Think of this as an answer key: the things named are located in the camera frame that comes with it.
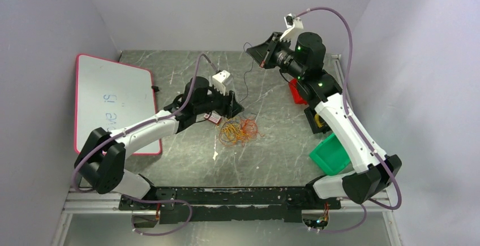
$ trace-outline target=gray tabletop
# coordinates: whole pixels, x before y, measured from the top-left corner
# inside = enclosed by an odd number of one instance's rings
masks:
[[[120,62],[149,69],[158,109],[182,93],[194,73],[197,51],[124,51]],[[237,101],[247,94],[243,74],[252,59],[236,51],[206,52],[213,63],[234,76]],[[338,81],[328,57],[324,69]],[[199,76],[209,78],[210,66],[202,61]],[[303,113],[304,105],[293,102],[288,84],[278,69],[264,70],[253,65],[246,74],[248,97],[242,102],[245,116],[256,116],[263,137],[225,147],[218,140],[219,129],[210,122],[194,124],[185,131],[162,139],[160,156],[132,156],[126,169],[145,175],[157,186],[234,187],[304,185],[323,175],[308,154],[327,135],[314,135]]]

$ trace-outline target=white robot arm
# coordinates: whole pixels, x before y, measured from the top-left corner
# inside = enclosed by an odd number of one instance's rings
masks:
[[[279,67],[281,73],[297,79],[296,89],[299,95],[308,103],[310,110],[317,113],[335,133],[352,162],[352,172],[314,180],[316,194],[320,198],[347,196],[362,204],[390,185],[391,178],[382,166],[383,163],[393,176],[402,163],[397,155],[387,155],[371,138],[348,103],[343,103],[341,87],[323,70],[326,49],[322,38],[312,32],[301,33],[292,50],[292,35],[301,32],[303,24],[292,14],[285,17],[285,23],[287,30],[284,33],[273,32],[266,42],[246,51],[261,68]]]
[[[93,190],[100,194],[113,191],[138,199],[155,200],[155,186],[145,177],[125,170],[125,160],[158,139],[182,132],[193,125],[200,114],[215,111],[221,116],[232,118],[243,111],[243,107],[235,100],[235,93],[226,88],[231,80],[227,71],[215,74],[212,77],[213,85],[207,79],[197,77],[194,87],[191,88],[191,80],[186,85],[184,94],[178,95],[170,105],[154,116],[111,132],[106,132],[103,128],[93,130],[75,162],[75,168],[79,169],[80,175]],[[190,90],[191,97],[187,100],[185,94]]]

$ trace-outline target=red container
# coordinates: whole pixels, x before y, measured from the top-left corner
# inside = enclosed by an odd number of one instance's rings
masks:
[[[288,87],[292,93],[293,101],[299,105],[307,105],[308,103],[298,94],[297,80],[294,78],[289,82]]]

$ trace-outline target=tangled wire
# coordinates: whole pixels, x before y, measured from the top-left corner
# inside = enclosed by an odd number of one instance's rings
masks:
[[[224,121],[219,128],[218,139],[225,146],[233,146],[237,143],[245,146],[245,143],[255,140],[257,135],[264,136],[258,132],[255,119],[234,117]]]

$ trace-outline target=green bin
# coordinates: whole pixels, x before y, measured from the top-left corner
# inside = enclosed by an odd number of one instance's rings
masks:
[[[310,153],[310,158],[330,176],[338,174],[350,163],[346,150],[334,133],[320,142]]]

